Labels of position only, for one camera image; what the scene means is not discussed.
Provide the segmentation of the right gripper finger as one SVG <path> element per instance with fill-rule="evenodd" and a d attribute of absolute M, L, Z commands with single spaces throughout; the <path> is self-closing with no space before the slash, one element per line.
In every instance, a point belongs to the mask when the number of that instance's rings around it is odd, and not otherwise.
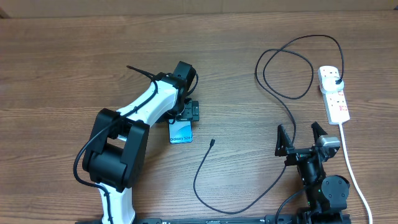
<path fill-rule="evenodd" d="M 282 124 L 277 127 L 277 142 L 275 146 L 275 156 L 287 156 L 292 153 L 294 146 Z"/>
<path fill-rule="evenodd" d="M 327 132 L 315 121 L 311 124 L 314 141 L 317 142 L 320 136 L 327 135 Z"/>

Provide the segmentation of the Samsung Galaxy smartphone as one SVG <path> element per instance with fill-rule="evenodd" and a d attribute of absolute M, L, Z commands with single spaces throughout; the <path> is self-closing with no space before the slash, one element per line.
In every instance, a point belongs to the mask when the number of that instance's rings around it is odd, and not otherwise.
<path fill-rule="evenodd" d="M 169 125 L 169 141 L 171 144 L 183 144 L 193 141 L 192 122 L 176 121 Z"/>

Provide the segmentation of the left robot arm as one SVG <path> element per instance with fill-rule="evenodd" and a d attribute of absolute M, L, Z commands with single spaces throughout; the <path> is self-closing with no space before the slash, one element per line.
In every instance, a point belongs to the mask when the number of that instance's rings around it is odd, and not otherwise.
<path fill-rule="evenodd" d="M 172 73 L 140 73 L 149 77 L 149 88 L 123 108 L 102 109 L 74 161 L 91 179 L 82 180 L 74 167 L 76 180 L 101 194 L 103 216 L 98 223 L 134 223 L 132 186 L 144 165 L 150 128 L 166 122 L 170 143 L 188 143 L 193 140 L 192 123 L 199 120 L 199 103 L 189 97 L 198 83 L 192 65 L 179 62 Z"/>

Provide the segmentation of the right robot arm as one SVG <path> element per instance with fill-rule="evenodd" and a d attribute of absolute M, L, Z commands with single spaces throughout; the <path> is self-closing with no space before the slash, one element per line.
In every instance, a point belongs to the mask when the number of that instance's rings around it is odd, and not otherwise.
<path fill-rule="evenodd" d="M 340 149 L 340 140 L 330 136 L 321 126 L 311 125 L 314 144 L 296 149 L 283 125 L 277 128 L 275 155 L 285 157 L 286 167 L 295 166 L 302 180 L 303 189 L 287 198 L 270 218 L 271 223 L 350 223 L 349 215 L 344 215 L 349 196 L 349 181 L 341 175 L 326 175 L 323 163 L 333 158 Z M 307 207 L 302 207 L 293 215 L 281 215 L 284 206 L 292 199 L 305 193 Z"/>

